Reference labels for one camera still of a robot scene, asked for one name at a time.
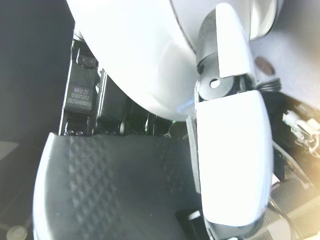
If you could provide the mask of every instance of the white round object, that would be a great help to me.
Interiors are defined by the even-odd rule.
[[[247,34],[251,1],[228,0]],[[100,66],[132,100],[169,120],[185,121],[194,113],[199,76],[192,46],[202,20],[220,0],[67,2]]]
[[[28,231],[23,226],[13,226],[6,233],[7,240],[25,240],[27,238]]]

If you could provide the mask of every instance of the wire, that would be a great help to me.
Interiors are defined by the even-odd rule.
[[[279,92],[282,88],[280,78],[274,78],[270,81],[260,82],[255,86],[255,90],[262,93]]]
[[[270,202],[268,203],[268,208],[280,215],[283,219],[285,219],[287,221],[287,223],[289,224],[289,227],[290,227],[290,238],[291,240],[298,240],[298,235],[297,235],[297,230],[295,228],[295,226],[293,225],[292,221],[290,220],[290,218],[283,212],[281,211],[280,209],[276,208],[275,206],[273,206]]]

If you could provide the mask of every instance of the round hole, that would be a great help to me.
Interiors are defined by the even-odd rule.
[[[210,82],[210,87],[212,88],[212,89],[215,89],[215,88],[217,88],[218,86],[220,85],[220,80],[218,80],[218,79],[212,79],[211,80],[211,82]]]

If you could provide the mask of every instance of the black textured pad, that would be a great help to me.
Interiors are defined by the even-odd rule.
[[[201,202],[189,151],[160,137],[51,133],[34,190],[38,240],[186,239],[176,211]]]

